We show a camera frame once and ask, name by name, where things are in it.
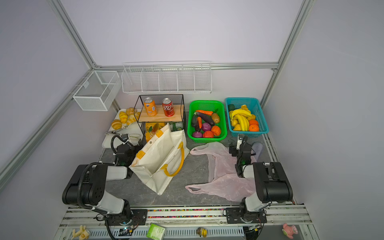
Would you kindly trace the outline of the pink plastic grocery bag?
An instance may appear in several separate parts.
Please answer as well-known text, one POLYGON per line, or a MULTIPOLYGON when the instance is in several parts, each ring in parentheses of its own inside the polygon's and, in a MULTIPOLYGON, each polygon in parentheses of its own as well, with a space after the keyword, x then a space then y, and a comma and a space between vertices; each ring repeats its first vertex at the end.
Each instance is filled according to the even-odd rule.
POLYGON ((220 142, 211 142, 197 146, 190 151, 193 156, 208 157, 209 182, 206 184, 187 185, 192 194, 218 196, 232 202, 241 202, 256 192, 253 179, 240 178, 235 164, 237 158, 229 153, 229 148, 220 142))

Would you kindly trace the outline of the yellow banana bunch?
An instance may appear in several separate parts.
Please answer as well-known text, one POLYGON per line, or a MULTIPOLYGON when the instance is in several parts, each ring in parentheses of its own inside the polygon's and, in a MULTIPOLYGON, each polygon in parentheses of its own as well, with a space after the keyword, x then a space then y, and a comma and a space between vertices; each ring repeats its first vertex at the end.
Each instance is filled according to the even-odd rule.
POLYGON ((248 109, 237 109, 230 111, 230 123, 232 129, 236 132, 249 131, 249 117, 252 117, 251 111, 248 109))

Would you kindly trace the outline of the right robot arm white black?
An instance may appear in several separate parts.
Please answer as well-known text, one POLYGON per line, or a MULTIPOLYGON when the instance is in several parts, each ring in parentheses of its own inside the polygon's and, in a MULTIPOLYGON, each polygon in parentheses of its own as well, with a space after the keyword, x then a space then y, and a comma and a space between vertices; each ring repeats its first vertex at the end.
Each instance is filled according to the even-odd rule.
POLYGON ((264 224, 267 222, 266 208, 271 204, 293 200, 293 190, 287 175, 278 162, 252 162, 252 145, 248 137, 238 135, 236 146, 230 147, 230 154, 237 158, 235 169, 238 177, 255 181, 256 192, 243 198, 238 208, 227 208, 229 224, 264 224))

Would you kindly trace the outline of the teal plastic basket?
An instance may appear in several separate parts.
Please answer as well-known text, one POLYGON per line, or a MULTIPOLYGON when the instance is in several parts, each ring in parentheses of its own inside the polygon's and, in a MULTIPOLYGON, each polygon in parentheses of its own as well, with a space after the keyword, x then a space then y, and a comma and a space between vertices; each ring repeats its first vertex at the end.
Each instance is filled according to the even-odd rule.
POLYGON ((226 98, 229 129, 232 137, 244 134, 257 138, 269 133, 269 127, 259 100, 255 98, 226 98))

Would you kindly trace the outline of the orange soda can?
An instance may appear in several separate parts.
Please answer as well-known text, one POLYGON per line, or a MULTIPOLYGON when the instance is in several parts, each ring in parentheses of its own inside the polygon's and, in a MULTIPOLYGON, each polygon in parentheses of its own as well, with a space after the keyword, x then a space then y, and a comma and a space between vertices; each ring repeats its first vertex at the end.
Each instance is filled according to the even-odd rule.
POLYGON ((144 106, 149 117, 153 117, 157 115, 156 103, 154 99, 148 97, 144 100, 144 106))

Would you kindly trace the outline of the pink toy figure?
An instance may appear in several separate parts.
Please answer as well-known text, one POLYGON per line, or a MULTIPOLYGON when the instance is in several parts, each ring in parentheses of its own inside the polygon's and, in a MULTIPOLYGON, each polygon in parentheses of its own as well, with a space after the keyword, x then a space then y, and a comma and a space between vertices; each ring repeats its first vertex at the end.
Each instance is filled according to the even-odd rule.
POLYGON ((287 223, 283 224, 282 232, 287 238, 291 240, 294 238, 294 235, 299 234, 296 226, 294 225, 289 226, 287 223))

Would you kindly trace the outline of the croissant bread front left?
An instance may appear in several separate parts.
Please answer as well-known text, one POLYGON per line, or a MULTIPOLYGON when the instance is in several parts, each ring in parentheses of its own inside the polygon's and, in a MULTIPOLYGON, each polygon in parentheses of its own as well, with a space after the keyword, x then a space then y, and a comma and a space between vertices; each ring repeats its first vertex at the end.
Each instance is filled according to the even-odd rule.
POLYGON ((112 123, 111 123, 111 127, 114 129, 114 130, 119 130, 121 129, 123 126, 122 122, 120 120, 114 120, 112 123))

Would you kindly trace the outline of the red cola can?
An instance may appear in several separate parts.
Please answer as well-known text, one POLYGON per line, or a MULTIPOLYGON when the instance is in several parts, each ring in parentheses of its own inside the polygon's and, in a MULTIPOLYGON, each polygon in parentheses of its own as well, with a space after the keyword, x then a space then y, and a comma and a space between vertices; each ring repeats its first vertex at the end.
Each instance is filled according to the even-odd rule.
POLYGON ((173 102, 169 98, 164 98, 162 101, 162 106, 164 110, 164 114, 166 117, 172 117, 175 114, 173 102))

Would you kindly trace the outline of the green snack bag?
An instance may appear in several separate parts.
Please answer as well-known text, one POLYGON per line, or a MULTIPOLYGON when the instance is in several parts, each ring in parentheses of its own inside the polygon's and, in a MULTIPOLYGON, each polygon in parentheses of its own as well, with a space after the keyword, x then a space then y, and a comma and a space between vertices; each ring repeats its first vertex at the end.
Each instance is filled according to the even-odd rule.
POLYGON ((183 122, 169 122, 169 125, 172 132, 184 130, 183 122))

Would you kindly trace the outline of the orange fruit front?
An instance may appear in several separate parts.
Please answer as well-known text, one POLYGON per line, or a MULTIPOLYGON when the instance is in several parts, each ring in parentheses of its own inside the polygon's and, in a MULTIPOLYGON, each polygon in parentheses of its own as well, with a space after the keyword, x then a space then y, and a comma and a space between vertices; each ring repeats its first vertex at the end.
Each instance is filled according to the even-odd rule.
POLYGON ((260 131, 260 127, 258 125, 253 124, 249 126, 249 132, 259 132, 259 131, 260 131))

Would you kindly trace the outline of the croissant bread middle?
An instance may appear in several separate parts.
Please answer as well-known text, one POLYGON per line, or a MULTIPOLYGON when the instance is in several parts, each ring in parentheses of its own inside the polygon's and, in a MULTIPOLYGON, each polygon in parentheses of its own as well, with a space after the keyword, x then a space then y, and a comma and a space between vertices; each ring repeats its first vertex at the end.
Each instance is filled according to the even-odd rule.
POLYGON ((120 118, 120 122, 121 122, 122 124, 126 124, 128 118, 129 118, 129 116, 127 115, 126 112, 121 111, 121 112, 119 113, 119 118, 120 118))

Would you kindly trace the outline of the croissant bread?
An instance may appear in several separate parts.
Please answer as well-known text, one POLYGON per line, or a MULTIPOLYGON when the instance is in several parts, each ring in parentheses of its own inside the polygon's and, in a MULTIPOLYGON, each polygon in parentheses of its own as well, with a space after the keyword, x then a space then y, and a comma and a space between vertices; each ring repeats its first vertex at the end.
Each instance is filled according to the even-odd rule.
POLYGON ((128 118, 129 118, 129 116, 127 115, 126 112, 121 111, 121 112, 119 113, 119 118, 120 118, 120 122, 121 122, 122 124, 126 124, 128 118))
POLYGON ((126 114, 128 115, 126 124, 129 126, 130 124, 136 122, 139 119, 141 113, 138 112, 135 108, 128 108, 126 110, 126 114))
POLYGON ((120 120, 114 120, 112 123, 111 123, 111 127, 114 129, 114 130, 119 130, 121 129, 123 126, 122 122, 120 120))

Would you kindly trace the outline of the white canvas tote bag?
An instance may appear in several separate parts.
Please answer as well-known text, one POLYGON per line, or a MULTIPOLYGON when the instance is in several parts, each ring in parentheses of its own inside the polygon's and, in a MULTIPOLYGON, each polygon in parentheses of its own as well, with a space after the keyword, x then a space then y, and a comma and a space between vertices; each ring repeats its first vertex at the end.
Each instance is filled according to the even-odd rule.
POLYGON ((129 168, 160 196, 181 171, 189 153, 185 131, 173 132, 167 124, 136 154, 129 168))

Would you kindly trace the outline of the yellow toy banana pieces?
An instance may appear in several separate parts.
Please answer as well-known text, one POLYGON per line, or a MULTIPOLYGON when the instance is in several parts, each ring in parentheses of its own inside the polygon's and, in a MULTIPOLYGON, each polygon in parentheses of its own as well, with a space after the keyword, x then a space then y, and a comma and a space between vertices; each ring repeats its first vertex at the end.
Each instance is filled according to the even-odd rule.
POLYGON ((79 240, 87 240, 90 237, 90 231, 87 230, 86 226, 80 226, 79 230, 72 230, 72 240, 79 238, 79 240))

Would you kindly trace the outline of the white mesh wall box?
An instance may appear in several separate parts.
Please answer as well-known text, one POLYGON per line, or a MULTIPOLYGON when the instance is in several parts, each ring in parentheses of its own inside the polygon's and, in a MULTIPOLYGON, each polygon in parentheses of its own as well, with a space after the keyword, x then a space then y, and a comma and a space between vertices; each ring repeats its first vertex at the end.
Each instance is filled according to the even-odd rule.
POLYGON ((117 71, 92 71, 75 91, 73 99, 83 111, 108 111, 122 81, 117 71))

